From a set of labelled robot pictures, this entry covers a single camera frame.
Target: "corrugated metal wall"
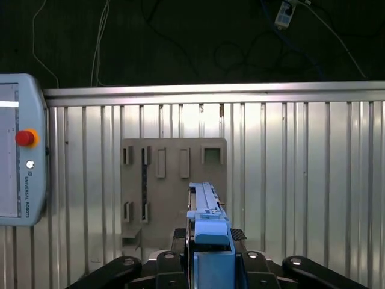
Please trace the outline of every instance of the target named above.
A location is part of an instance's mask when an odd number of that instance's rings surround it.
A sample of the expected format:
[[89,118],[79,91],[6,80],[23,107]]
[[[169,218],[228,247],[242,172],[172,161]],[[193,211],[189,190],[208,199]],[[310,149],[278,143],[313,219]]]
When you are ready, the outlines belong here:
[[34,228],[0,227],[0,289],[63,288],[119,256],[120,139],[138,137],[226,138],[227,207],[249,249],[384,288],[384,113],[382,102],[50,108],[47,210]]

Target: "black wall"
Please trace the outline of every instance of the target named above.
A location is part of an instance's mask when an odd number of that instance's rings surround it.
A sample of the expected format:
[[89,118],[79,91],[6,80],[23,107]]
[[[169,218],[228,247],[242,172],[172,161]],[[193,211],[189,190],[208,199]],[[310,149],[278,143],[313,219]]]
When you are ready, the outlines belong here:
[[[149,17],[156,0],[143,1]],[[0,1],[0,73],[30,73],[48,88],[56,86],[55,79],[32,56],[32,17],[42,2]],[[275,19],[280,1],[268,2]],[[368,78],[385,79],[385,26],[378,30],[385,20],[385,1],[314,3],[328,11]],[[60,87],[90,86],[104,5],[105,0],[47,0],[37,16],[36,54],[59,78]],[[315,11],[330,23],[322,10]],[[317,61],[323,78],[303,54],[290,50],[271,32],[259,0],[161,0],[151,24],[158,34],[144,21],[140,0],[111,0],[100,47],[104,84],[363,79],[335,36],[304,7],[297,8],[289,29],[282,33]]]

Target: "blue cable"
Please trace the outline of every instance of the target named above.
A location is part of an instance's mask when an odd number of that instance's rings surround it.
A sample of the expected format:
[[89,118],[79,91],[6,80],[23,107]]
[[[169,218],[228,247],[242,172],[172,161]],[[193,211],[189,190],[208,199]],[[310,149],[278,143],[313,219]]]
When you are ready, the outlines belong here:
[[264,0],[260,0],[260,4],[262,5],[262,9],[263,9],[263,12],[265,13],[265,16],[266,18],[268,19],[270,25],[271,25],[271,29],[273,29],[273,31],[277,34],[277,36],[291,49],[291,50],[294,50],[295,52],[297,53],[300,53],[300,54],[303,54],[316,68],[317,72],[318,72],[318,75],[320,77],[321,80],[325,80],[325,75],[322,71],[322,69],[320,68],[319,64],[317,63],[317,61],[315,61],[312,57],[310,57],[307,53],[305,53],[304,51],[301,51],[300,49],[298,49],[297,47],[295,47],[289,39],[287,39],[284,35],[282,35],[279,30],[277,29],[277,27],[275,26],[272,18],[270,17],[270,14],[269,14],[269,11],[267,9],[267,6],[264,2]]

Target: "universal robots logo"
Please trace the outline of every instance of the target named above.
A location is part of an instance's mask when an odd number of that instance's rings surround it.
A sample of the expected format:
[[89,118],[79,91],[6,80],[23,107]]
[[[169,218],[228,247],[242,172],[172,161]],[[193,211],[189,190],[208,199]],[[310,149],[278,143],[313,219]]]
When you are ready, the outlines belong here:
[[28,172],[28,176],[24,177],[24,190],[25,190],[25,217],[29,218],[29,177],[32,176],[32,172]]

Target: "horizontal metal bar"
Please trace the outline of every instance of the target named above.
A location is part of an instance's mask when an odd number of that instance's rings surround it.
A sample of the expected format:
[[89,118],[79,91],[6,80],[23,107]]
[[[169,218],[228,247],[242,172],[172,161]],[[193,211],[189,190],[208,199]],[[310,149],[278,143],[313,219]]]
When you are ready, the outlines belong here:
[[317,92],[271,92],[271,93],[199,93],[178,95],[46,95],[49,107],[78,107],[100,105],[146,105],[146,104],[209,104],[239,102],[350,102],[385,101],[382,90],[345,90]]
[[268,83],[268,84],[203,84],[203,85],[164,85],[141,87],[93,87],[78,89],[47,89],[49,97],[84,96],[129,96],[163,95],[190,93],[247,93],[247,92],[314,92],[341,90],[384,90],[385,81],[354,82],[305,82],[305,83]]

